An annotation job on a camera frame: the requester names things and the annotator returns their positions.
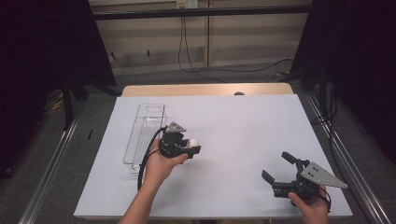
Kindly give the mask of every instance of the black cable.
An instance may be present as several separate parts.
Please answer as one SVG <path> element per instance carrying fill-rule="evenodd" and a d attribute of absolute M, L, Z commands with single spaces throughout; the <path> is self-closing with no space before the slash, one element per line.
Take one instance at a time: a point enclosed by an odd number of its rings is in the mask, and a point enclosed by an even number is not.
<path fill-rule="evenodd" d="M 335 86 L 332 85 L 331 99 L 330 99 L 330 105 L 329 105 L 328 110 L 325 112 L 324 115 L 321 115 L 314 119 L 311 119 L 310 120 L 311 125 L 323 124 L 326 122 L 332 123 L 332 120 L 334 119 L 335 115 L 337 114 L 337 110 L 338 110 L 337 95 L 336 95 L 336 91 L 335 91 Z"/>
<path fill-rule="evenodd" d="M 181 51 L 181 43 L 183 42 L 183 33 L 184 33 L 184 42 L 185 42 L 185 44 L 186 44 L 187 57 L 189 58 L 189 64 L 190 64 L 190 68 L 191 68 L 192 72 L 191 72 L 191 71 L 188 71 L 188 70 L 186 70 L 186 69 L 184 69 L 184 68 L 181 66 L 181 63 L 180 63 L 180 51 Z M 226 81 L 223 81 L 223 80 L 221 80 L 221 79 L 217 79 L 217 78 L 214 78 L 214 77 L 202 76 L 201 74 L 199 74 L 199 73 L 192 67 L 191 59 L 190 59 L 190 53 L 189 53 L 189 45 L 188 45 L 188 43 L 187 43 L 186 19 L 185 19 L 184 17 L 181 18 L 180 45 L 179 45 L 179 47 L 178 47 L 178 56 L 177 56 L 177 60 L 178 60 L 178 66 L 179 66 L 180 69 L 181 69 L 182 71 L 184 71 L 184 72 L 194 73 L 194 74 L 196 74 L 198 77 L 203 77 L 203 78 L 215 80 L 215 81 L 222 82 L 222 83 L 228 83 L 228 82 L 226 82 Z"/>
<path fill-rule="evenodd" d="M 318 195 L 319 198 L 320 198 L 321 200 L 323 200 L 323 201 L 327 204 L 328 209 L 329 209 L 329 213 L 330 213 L 330 209 L 332 208 L 332 197 L 330 197 L 330 194 L 329 194 L 329 192 L 327 192 L 327 190 L 325 190 L 325 189 L 323 189 L 323 188 L 319 188 L 319 189 L 321 189 L 323 192 L 325 192 L 326 195 L 327 195 L 327 197 L 329 198 L 329 200 L 328 200 L 326 197 L 323 197 L 323 196 L 321 196 L 320 194 Z"/>
<path fill-rule="evenodd" d="M 191 58 L 190 58 L 190 53 L 189 53 L 189 45 L 188 45 L 188 41 L 187 41 L 187 32 L 186 32 L 186 31 L 187 31 L 186 19 L 185 19 L 184 17 L 182 17 L 182 18 L 181 18 L 181 22 L 182 22 L 182 24 L 181 24 L 180 44 L 179 44 L 179 47 L 178 47 L 177 61 L 178 61 L 178 66 L 179 66 L 180 69 L 181 69 L 182 71 L 184 71 L 184 72 L 194 73 L 194 74 L 198 75 L 199 77 L 203 77 L 203 78 L 208 78 L 208 79 L 216 80 L 216 81 L 223 82 L 223 83 L 228 83 L 228 82 L 226 82 L 226 81 L 224 81 L 224 80 L 220 80 L 220 79 L 217 79 L 217 78 L 202 76 L 202 75 L 199 74 L 198 72 L 253 73 L 253 72 L 260 72 L 260 71 L 264 71 L 264 70 L 267 70 L 267 69 L 269 69 L 269 68 L 275 67 L 275 68 L 276 68 L 276 71 L 275 71 L 274 75 L 273 75 L 272 77 L 270 77 L 270 78 L 266 81 L 266 82 L 270 82 L 270 81 L 271 81 L 272 79 L 274 79 L 274 77 L 276 76 L 277 65 L 278 65 L 278 64 L 283 63 L 283 62 L 286 62 L 286 61 L 293 61 L 293 59 L 283 59 L 283 60 L 280 60 L 280 61 L 278 61 L 278 62 L 276 62 L 276 63 L 273 63 L 273 64 L 270 64 L 270 65 L 268 65 L 268 66 L 265 66 L 264 68 L 259 68 L 259 69 L 254 69 L 254 70 L 233 70 L 233 69 L 216 69 L 216 68 L 210 68 L 210 69 L 209 69 L 209 68 L 206 68 L 206 69 L 195 69 L 195 68 L 192 67 Z M 184 42 L 185 42 L 185 45 L 186 45 L 187 56 L 188 56 L 190 68 L 191 68 L 192 71 L 189 71 L 189 70 L 184 69 L 184 68 L 181 66 L 181 63 L 180 63 L 180 52 L 181 52 L 181 45 L 182 45 L 182 42 L 183 42 L 183 34 L 184 34 Z"/>
<path fill-rule="evenodd" d="M 145 156 L 143 157 L 142 163 L 140 164 L 140 169 L 139 169 L 139 175 L 137 177 L 137 190 L 140 190 L 140 188 L 142 187 L 142 182 L 143 182 L 143 173 L 145 171 L 146 168 L 146 164 L 148 163 L 149 160 L 149 156 L 152 155 L 152 153 L 149 153 L 149 150 L 151 149 L 152 143 L 154 142 L 155 138 L 157 137 L 157 135 L 160 132 L 165 131 L 167 128 L 167 126 L 159 129 L 157 132 L 155 132 L 155 134 L 152 136 L 151 141 L 148 144 L 148 148 L 146 150 Z"/>
<path fill-rule="evenodd" d="M 160 151 L 159 149 L 156 149 L 156 150 L 150 152 L 150 153 L 148 154 L 148 157 L 150 157 L 152 154 L 154 154 L 154 153 L 156 153 L 156 152 L 159 152 L 159 151 Z"/>

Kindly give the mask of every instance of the wall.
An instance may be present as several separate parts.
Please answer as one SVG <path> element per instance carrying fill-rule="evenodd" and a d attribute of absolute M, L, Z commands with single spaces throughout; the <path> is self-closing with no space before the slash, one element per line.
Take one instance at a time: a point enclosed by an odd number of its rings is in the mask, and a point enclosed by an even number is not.
<path fill-rule="evenodd" d="M 93 12 L 174 9 L 176 1 L 91 0 Z M 310 5 L 299 1 L 201 0 L 204 7 L 269 7 Z M 249 15 L 186 18 L 193 67 L 268 63 L 293 58 L 306 14 Z M 113 52 L 115 75 L 179 69 L 181 18 L 97 22 L 108 55 Z M 180 62 L 189 68 L 185 42 Z"/>

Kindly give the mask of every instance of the gray floor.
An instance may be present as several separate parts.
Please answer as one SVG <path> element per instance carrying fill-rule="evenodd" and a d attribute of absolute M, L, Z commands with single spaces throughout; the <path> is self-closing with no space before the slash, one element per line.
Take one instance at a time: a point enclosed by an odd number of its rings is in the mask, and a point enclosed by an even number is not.
<path fill-rule="evenodd" d="M 254 70 L 265 67 L 263 64 L 227 66 L 226 69 Z M 279 71 L 288 71 L 290 62 L 278 66 Z M 273 77 L 275 68 L 260 72 L 200 72 L 200 75 L 215 77 L 227 82 L 267 82 Z M 183 83 L 218 83 L 215 80 L 198 77 L 194 73 L 168 71 L 117 77 L 118 89 L 126 85 L 141 84 L 183 84 Z M 302 92 L 299 81 L 290 83 L 303 104 L 309 119 L 314 119 L 314 113 L 305 92 Z M 83 104 L 83 113 L 74 131 L 73 137 L 63 154 L 56 176 L 51 182 L 45 200 L 40 208 L 35 223 L 116 223 L 117 221 L 86 221 L 73 217 L 79 196 L 100 146 L 108 120 L 111 116 L 116 98 L 87 87 L 90 98 Z M 361 130 L 360 123 L 342 99 L 339 99 L 338 112 L 333 125 L 340 135 L 350 156 L 358 166 L 368 186 L 383 205 L 389 219 L 396 221 L 396 166 L 383 156 L 373 137 Z M 18 223 L 26 205 L 33 196 L 37 185 L 54 153 L 63 134 L 64 112 L 47 111 L 40 125 L 30 139 L 29 147 L 25 149 L 19 161 L 14 166 L 14 174 L 10 179 L 0 180 L 0 223 Z M 358 193 L 345 167 L 340 163 L 340 169 L 332 157 L 328 136 L 320 125 L 313 129 L 322 144 L 334 172 L 343 176 L 349 184 L 344 190 L 346 199 L 354 214 L 353 217 L 333 219 L 331 223 L 375 223 L 371 213 L 365 206 L 365 201 Z M 276 223 L 301 223 L 299 219 L 276 220 Z"/>

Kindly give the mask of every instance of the human hand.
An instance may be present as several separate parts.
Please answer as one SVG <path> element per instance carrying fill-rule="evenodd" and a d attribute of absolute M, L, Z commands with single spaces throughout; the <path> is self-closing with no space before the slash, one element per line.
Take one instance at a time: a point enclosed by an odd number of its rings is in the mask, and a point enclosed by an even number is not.
<path fill-rule="evenodd" d="M 150 184 L 159 187 L 163 181 L 171 174 L 173 168 L 188 158 L 187 154 L 182 154 L 174 158 L 165 158 L 161 155 L 160 139 L 154 140 L 149 153 L 152 155 L 148 158 L 146 165 L 145 181 L 143 185 Z"/>
<path fill-rule="evenodd" d="M 326 187 L 321 185 L 319 194 L 326 198 Z M 325 201 L 318 198 L 314 203 L 306 204 L 297 194 L 290 192 L 288 194 L 291 201 L 303 213 L 304 224 L 328 224 L 329 207 Z"/>

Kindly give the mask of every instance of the human arm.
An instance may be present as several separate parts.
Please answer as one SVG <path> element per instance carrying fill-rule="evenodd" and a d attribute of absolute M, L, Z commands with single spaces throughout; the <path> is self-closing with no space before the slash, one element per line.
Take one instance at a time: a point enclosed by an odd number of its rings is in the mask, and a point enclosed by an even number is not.
<path fill-rule="evenodd" d="M 326 198 L 326 187 L 320 186 L 319 194 Z M 297 194 L 290 192 L 288 194 L 291 201 L 303 213 L 304 224 L 328 224 L 329 207 L 322 199 L 318 198 L 314 203 L 306 204 Z"/>
<path fill-rule="evenodd" d="M 145 180 L 120 220 L 120 224 L 146 224 L 155 195 L 161 184 L 171 174 L 172 169 L 183 163 L 188 157 L 187 154 L 182 154 L 172 159 L 163 157 L 157 151 L 160 148 L 159 142 L 160 140 L 156 139 L 151 146 L 149 152 L 153 154 L 149 157 L 146 165 Z"/>

